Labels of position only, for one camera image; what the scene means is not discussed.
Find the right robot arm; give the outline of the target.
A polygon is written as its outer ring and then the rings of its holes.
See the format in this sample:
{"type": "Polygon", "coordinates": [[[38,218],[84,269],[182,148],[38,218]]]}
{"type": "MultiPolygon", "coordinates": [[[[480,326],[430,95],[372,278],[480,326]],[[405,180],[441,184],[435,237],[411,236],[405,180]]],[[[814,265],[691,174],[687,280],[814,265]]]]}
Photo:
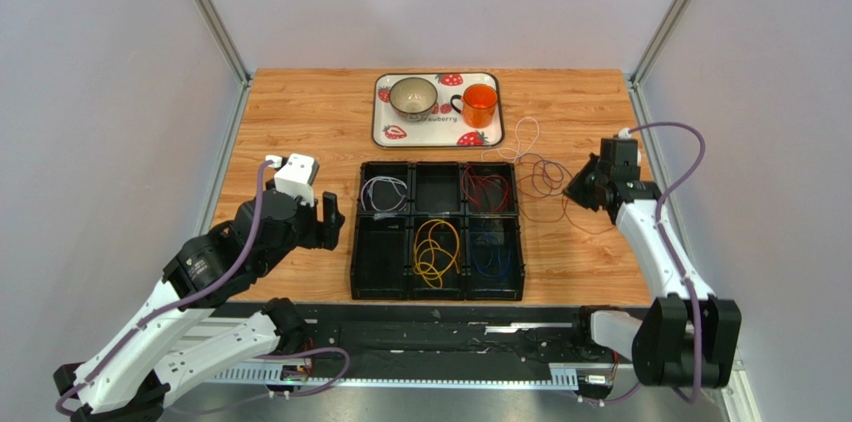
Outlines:
{"type": "Polygon", "coordinates": [[[639,145],[604,138],[564,193],[577,205],[603,210],[627,241],[652,303],[642,318],[608,306],[579,317],[585,345],[627,357],[645,386],[717,389],[733,371],[742,314],[702,280],[671,231],[663,194],[641,180],[639,145]]]}

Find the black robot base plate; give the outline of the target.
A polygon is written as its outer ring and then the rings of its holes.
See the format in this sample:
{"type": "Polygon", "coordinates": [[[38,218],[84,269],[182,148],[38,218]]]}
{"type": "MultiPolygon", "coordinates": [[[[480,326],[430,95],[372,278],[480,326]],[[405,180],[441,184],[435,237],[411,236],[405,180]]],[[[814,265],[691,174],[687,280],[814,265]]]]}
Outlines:
{"type": "Polygon", "coordinates": [[[554,364],[608,376],[629,360],[581,348],[576,306],[298,303],[316,347],[355,381],[544,382],[554,364]]]}

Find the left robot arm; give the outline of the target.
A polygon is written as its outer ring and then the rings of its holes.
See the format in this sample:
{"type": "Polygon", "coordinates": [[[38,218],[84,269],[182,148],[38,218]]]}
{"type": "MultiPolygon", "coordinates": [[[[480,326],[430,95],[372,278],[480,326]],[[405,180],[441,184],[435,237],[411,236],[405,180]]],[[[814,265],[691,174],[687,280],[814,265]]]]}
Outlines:
{"type": "Polygon", "coordinates": [[[233,219],[183,245],[140,310],[96,356],[54,372],[56,411],[72,421],[154,421],[187,391],[235,364],[299,356],[307,324],[287,298],[271,299],[201,343],[176,345],[294,249],[334,250],[344,222],[333,193],[308,203],[261,188],[233,219]]]}

